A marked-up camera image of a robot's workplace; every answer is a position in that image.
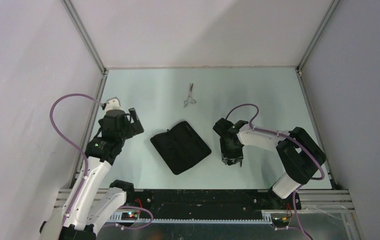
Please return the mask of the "black zippered tool case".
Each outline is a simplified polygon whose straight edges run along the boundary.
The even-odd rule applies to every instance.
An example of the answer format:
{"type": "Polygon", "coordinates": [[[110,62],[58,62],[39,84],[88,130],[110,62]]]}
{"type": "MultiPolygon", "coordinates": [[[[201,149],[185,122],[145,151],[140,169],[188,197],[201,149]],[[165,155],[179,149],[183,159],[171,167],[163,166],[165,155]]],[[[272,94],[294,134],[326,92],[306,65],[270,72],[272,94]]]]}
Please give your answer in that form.
{"type": "Polygon", "coordinates": [[[154,135],[150,142],[174,175],[189,170],[212,153],[187,121],[154,135]]]}

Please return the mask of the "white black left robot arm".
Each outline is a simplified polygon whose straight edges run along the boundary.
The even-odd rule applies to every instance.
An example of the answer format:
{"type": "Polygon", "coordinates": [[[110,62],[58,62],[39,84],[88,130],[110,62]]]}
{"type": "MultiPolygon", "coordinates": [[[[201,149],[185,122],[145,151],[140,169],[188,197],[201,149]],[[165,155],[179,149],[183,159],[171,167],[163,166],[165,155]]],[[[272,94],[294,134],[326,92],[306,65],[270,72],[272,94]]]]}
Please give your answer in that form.
{"type": "Polygon", "coordinates": [[[121,180],[114,181],[96,205],[93,201],[125,141],[144,132],[136,110],[106,109],[99,124],[96,136],[87,144],[76,186],[64,206],[40,228],[42,240],[94,240],[115,210],[135,204],[133,184],[121,180]]]}

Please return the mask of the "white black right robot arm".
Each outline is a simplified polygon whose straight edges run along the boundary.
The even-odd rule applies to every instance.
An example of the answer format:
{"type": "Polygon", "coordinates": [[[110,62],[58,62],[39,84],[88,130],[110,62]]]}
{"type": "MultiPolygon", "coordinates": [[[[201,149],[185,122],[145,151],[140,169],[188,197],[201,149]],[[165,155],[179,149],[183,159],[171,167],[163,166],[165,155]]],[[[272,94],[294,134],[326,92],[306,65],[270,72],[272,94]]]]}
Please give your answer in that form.
{"type": "Polygon", "coordinates": [[[248,121],[232,123],[221,118],[213,130],[219,135],[222,161],[228,166],[242,164],[245,146],[278,153],[285,172],[271,187],[268,196],[269,204],[275,209],[287,205],[289,196],[310,180],[326,177],[322,168],[325,153],[303,128],[273,131],[248,121]]]}

